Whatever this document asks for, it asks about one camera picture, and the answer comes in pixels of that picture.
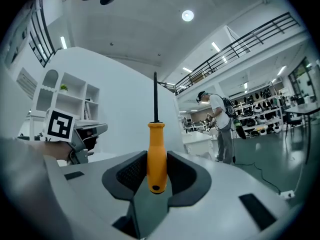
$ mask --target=cable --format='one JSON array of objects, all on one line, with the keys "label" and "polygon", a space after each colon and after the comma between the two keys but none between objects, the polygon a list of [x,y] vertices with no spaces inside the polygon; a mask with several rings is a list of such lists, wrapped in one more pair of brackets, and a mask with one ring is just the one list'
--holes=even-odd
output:
[{"label": "cable", "polygon": [[276,185],[272,184],[270,181],[267,181],[267,180],[264,178],[262,169],[258,168],[258,167],[256,166],[256,163],[255,163],[255,162],[253,163],[253,166],[254,166],[257,170],[261,171],[261,178],[262,178],[265,182],[267,182],[267,183],[269,183],[270,185],[274,186],[274,187],[278,190],[278,194],[280,195],[280,194],[281,194],[281,190],[280,190]]},{"label": "cable", "polygon": [[301,163],[301,168],[300,168],[299,179],[298,179],[298,181],[297,181],[297,183],[296,183],[296,186],[295,186],[295,189],[294,189],[294,191],[293,191],[294,193],[296,193],[296,191],[297,191],[297,189],[298,189],[298,187],[299,187],[299,183],[300,183],[300,180],[301,180],[302,172],[303,172],[303,170],[304,170],[304,165],[305,165],[305,163],[302,162],[302,163]]},{"label": "cable", "polygon": [[236,157],[235,157],[235,141],[234,141],[234,139],[232,139],[232,145],[233,145],[233,157],[232,157],[233,163],[234,163],[235,165],[237,165],[237,166],[254,166],[257,170],[261,171],[261,179],[262,179],[263,181],[265,181],[266,183],[269,183],[271,186],[275,187],[275,188],[277,189],[277,191],[278,191],[278,194],[280,195],[280,194],[281,194],[281,190],[280,190],[276,185],[272,184],[270,181],[268,181],[268,180],[266,180],[266,179],[264,178],[263,170],[260,169],[260,168],[258,168],[258,167],[256,166],[256,162],[249,163],[249,164],[246,164],[246,163],[236,163]]}]

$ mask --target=black metal railing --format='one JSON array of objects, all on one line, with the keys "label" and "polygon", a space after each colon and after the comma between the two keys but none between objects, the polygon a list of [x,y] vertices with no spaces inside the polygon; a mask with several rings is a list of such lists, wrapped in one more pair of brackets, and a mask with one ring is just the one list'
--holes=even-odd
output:
[{"label": "black metal railing", "polygon": [[31,16],[31,41],[29,42],[29,45],[32,48],[35,56],[37,57],[41,65],[45,67],[47,63],[50,61],[51,57],[54,54],[56,54],[56,51],[48,32],[43,7],[43,0],[34,0],[34,3],[35,7],[39,7],[39,9],[36,10]]},{"label": "black metal railing", "polygon": [[300,26],[291,14],[287,12],[250,31],[214,54],[177,82],[173,88],[175,95],[182,93],[225,65],[249,53],[252,47],[263,45],[265,40],[279,33],[284,34],[286,30],[295,25]]}]

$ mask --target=ceiling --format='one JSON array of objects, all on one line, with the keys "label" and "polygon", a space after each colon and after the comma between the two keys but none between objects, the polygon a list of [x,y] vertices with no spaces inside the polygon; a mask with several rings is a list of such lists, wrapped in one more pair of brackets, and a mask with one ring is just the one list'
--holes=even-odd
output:
[{"label": "ceiling", "polygon": [[[282,76],[285,76],[286,71],[290,71],[297,66],[295,65],[297,60],[302,60],[307,46],[308,41],[294,45],[274,56],[271,56],[251,67],[246,68],[241,72],[228,77],[225,80],[220,81],[219,85],[222,89],[222,92],[226,97],[230,97],[241,92],[243,93],[245,91],[244,83],[246,82],[248,83],[248,91],[250,92],[251,89],[268,84],[273,79],[277,79],[277,75],[283,66],[287,66],[281,74]],[[212,86],[210,88],[206,88],[205,91],[208,93],[215,93],[215,88]],[[178,99],[180,111],[201,110],[203,108],[210,107],[207,104],[199,105],[196,102],[196,92],[191,92],[190,97],[194,97],[194,102],[191,99],[184,102],[181,102]]]},{"label": "ceiling", "polygon": [[183,68],[187,68],[190,70],[196,69],[199,65],[209,59],[211,56],[217,53],[217,50],[212,46],[212,42],[214,42],[219,49],[223,49],[232,43],[229,38],[226,27],[223,26],[213,35],[206,38],[196,50],[194,50],[165,80],[166,83],[176,84],[182,78],[189,74],[188,71]]},{"label": "ceiling", "polygon": [[[164,80],[212,33],[259,0],[115,0],[107,6],[99,1],[63,3],[71,45],[148,77],[157,71]],[[185,10],[193,11],[192,21],[182,20]]]}]

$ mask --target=backpack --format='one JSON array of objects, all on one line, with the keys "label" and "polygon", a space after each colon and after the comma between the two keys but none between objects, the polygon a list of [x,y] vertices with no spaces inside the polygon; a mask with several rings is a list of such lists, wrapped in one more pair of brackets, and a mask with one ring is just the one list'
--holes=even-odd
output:
[{"label": "backpack", "polygon": [[236,111],[234,109],[234,106],[232,105],[232,102],[228,98],[222,98],[220,95],[218,95],[218,96],[223,101],[226,115],[230,118],[233,118],[233,119],[237,118]]}]

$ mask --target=screwdriver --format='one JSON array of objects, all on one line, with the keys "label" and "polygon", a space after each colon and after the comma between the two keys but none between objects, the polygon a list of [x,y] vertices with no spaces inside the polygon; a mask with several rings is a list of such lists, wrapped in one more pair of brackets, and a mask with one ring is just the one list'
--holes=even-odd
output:
[{"label": "screwdriver", "polygon": [[158,119],[157,72],[154,72],[153,91],[154,121],[148,123],[150,144],[147,154],[146,177],[149,190],[154,194],[161,194],[167,186],[167,154],[164,142],[165,124]]}]

